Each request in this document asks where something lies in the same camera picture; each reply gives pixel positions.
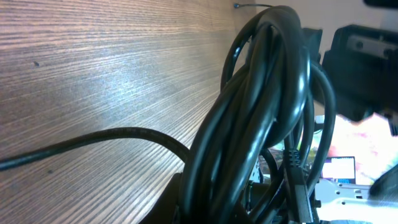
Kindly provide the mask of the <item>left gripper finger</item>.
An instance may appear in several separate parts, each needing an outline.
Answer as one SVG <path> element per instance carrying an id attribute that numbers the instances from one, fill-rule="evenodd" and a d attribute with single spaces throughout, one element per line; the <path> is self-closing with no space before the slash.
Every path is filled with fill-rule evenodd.
<path id="1" fill-rule="evenodd" d="M 141 224 L 180 223 L 178 194 L 181 176 L 181 173 L 176 173 L 172 176 L 153 208 L 141 220 Z"/>

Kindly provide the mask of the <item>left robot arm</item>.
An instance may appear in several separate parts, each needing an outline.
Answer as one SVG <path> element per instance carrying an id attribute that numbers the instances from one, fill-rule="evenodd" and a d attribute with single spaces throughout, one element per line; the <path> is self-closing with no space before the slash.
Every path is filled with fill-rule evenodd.
<path id="1" fill-rule="evenodd" d="M 312 222 L 336 115 L 362 121 L 397 110 L 397 52 L 373 56 L 350 43 L 380 35 L 397 42 L 393 32 L 342 27 L 321 57 L 319 31 L 273 16 L 249 21 L 229 50 L 220 95 L 191 147 L 152 129 L 115 132 L 160 144 L 185 163 L 145 221 Z"/>

